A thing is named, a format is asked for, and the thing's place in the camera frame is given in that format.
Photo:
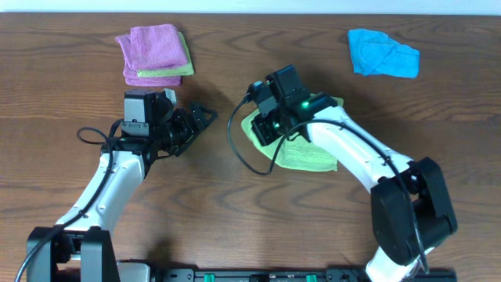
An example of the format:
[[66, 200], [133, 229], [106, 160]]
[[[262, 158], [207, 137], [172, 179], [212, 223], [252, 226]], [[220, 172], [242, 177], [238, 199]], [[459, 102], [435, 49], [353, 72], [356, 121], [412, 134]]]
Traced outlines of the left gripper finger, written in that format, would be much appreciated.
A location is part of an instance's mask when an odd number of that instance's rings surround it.
[[193, 144], [198, 135], [198, 132], [183, 133], [179, 138], [175, 138], [171, 147], [171, 154], [179, 157]]
[[189, 109], [198, 131], [204, 131], [218, 116], [215, 111], [210, 110], [202, 104], [196, 102], [191, 102], [189, 104]]

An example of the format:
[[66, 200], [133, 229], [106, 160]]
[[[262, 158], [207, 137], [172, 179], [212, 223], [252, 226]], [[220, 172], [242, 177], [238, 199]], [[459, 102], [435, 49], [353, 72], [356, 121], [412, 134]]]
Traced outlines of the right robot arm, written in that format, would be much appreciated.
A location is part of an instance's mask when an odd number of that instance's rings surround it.
[[405, 281], [430, 272], [427, 254], [458, 230], [440, 166], [414, 161], [357, 125], [330, 95], [312, 94], [289, 65], [249, 85], [258, 108], [251, 128], [264, 146], [297, 133], [335, 157], [370, 195], [378, 249], [365, 268], [371, 281]]

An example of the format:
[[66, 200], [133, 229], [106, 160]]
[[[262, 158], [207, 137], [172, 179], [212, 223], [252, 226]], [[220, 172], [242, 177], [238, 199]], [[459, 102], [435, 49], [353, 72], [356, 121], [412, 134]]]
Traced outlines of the light green microfiber cloth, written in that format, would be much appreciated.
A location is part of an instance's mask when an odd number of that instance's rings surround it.
[[[259, 143], [257, 136], [251, 129], [251, 122], [258, 115], [259, 110], [255, 110], [241, 121], [240, 127], [254, 147], [272, 160], [279, 140], [277, 139], [267, 146], [262, 146]], [[309, 143], [296, 132], [284, 141], [277, 155], [276, 165], [281, 168], [307, 172], [335, 172], [338, 169], [338, 160], [323, 148]]]

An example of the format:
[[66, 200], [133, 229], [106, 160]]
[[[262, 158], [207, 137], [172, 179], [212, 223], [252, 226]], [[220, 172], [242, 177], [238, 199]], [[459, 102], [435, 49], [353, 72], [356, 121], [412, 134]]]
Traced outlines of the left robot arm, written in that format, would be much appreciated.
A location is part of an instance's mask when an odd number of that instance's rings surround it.
[[175, 92], [132, 89], [124, 116], [98, 144], [99, 166], [70, 210], [52, 227], [36, 227], [17, 280], [155, 281], [160, 272], [142, 261], [116, 259], [112, 234], [125, 205], [160, 159], [178, 157], [217, 117], [203, 105], [176, 105]]

